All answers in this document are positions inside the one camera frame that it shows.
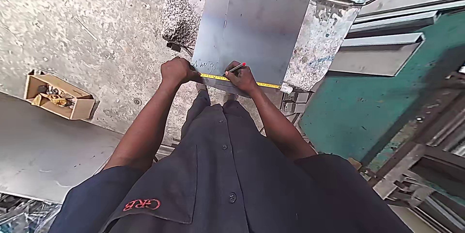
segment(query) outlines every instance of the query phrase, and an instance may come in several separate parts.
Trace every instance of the tape measure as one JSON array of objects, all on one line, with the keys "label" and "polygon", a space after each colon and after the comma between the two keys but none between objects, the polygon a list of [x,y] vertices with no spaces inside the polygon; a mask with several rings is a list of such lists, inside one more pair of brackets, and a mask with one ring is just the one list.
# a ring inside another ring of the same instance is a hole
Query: tape measure
[{"label": "tape measure", "polygon": [[[230,82],[230,80],[228,80],[226,77],[223,77],[223,76],[201,74],[201,77]],[[281,85],[274,85],[274,84],[269,84],[269,83],[264,83],[264,82],[257,82],[257,84],[258,84],[258,86],[262,86],[262,87],[270,87],[270,88],[275,88],[275,89],[281,89]]]}]

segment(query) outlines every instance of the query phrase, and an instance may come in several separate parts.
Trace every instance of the shirt sleeve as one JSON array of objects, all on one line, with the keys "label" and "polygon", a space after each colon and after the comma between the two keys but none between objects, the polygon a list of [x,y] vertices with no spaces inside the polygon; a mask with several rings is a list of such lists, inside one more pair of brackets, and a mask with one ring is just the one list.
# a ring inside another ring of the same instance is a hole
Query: shirt sleeve
[{"label": "shirt sleeve", "polygon": [[361,232],[410,232],[366,180],[337,155],[318,154],[294,163],[305,171],[340,208],[347,209]]},{"label": "shirt sleeve", "polygon": [[98,232],[143,173],[128,166],[115,166],[72,188],[49,233]]}]

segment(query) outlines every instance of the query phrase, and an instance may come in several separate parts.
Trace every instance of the dark navy work shirt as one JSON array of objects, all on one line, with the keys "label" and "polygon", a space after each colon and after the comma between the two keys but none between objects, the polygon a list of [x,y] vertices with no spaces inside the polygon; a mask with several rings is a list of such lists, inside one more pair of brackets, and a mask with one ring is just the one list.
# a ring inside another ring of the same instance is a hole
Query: dark navy work shirt
[{"label": "dark navy work shirt", "polygon": [[206,107],[145,173],[103,170],[73,188],[50,233],[410,232],[336,155],[291,161],[238,102]]}]

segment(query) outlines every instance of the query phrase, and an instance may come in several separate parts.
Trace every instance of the man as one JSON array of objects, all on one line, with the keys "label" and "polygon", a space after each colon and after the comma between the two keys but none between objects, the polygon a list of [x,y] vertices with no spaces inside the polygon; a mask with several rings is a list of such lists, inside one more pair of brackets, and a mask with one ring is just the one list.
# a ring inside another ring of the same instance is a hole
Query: man
[{"label": "man", "polygon": [[235,100],[210,106],[205,87],[181,142],[153,162],[179,87],[200,79],[176,57],[104,169],[71,189],[50,233],[409,232],[366,181],[317,154],[276,109],[248,67],[226,77],[249,94],[266,137]]}]

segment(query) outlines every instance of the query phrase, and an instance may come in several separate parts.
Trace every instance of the foot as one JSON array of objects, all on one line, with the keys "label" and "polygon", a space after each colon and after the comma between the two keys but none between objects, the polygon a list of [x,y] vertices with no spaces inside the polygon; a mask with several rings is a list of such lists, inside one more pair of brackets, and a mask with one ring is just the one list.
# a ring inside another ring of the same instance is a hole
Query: foot
[{"label": "foot", "polygon": [[201,92],[201,90],[206,90],[208,92],[206,85],[202,83],[196,83],[195,88],[197,89],[197,93]]},{"label": "foot", "polygon": [[228,100],[237,100],[237,98],[239,98],[239,95],[234,94],[234,93],[226,93],[226,95],[225,95],[225,100],[226,101],[228,101]]}]

